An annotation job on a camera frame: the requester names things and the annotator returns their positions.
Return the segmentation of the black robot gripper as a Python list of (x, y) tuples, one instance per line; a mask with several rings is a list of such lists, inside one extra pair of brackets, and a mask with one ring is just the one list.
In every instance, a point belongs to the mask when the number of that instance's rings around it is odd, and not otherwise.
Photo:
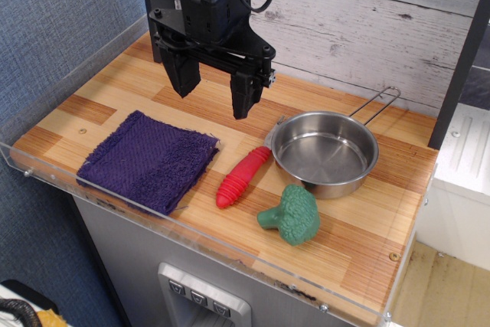
[(225, 71), (234, 119), (246, 119), (276, 78), (275, 49), (250, 27), (251, 14), (267, 10), (271, 2), (255, 7), (251, 0), (180, 0), (179, 9), (152, 10), (155, 45), (175, 92), (185, 98), (195, 89), (201, 64)]

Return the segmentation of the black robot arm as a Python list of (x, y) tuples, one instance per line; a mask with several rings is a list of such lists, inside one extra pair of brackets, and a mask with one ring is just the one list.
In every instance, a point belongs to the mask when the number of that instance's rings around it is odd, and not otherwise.
[(250, 26), (251, 14), (271, 2), (254, 7), (251, 0), (180, 0), (179, 9), (151, 10), (154, 45), (175, 92), (186, 97), (201, 82), (200, 66), (208, 65), (230, 75), (234, 118), (247, 118), (276, 79), (276, 51)]

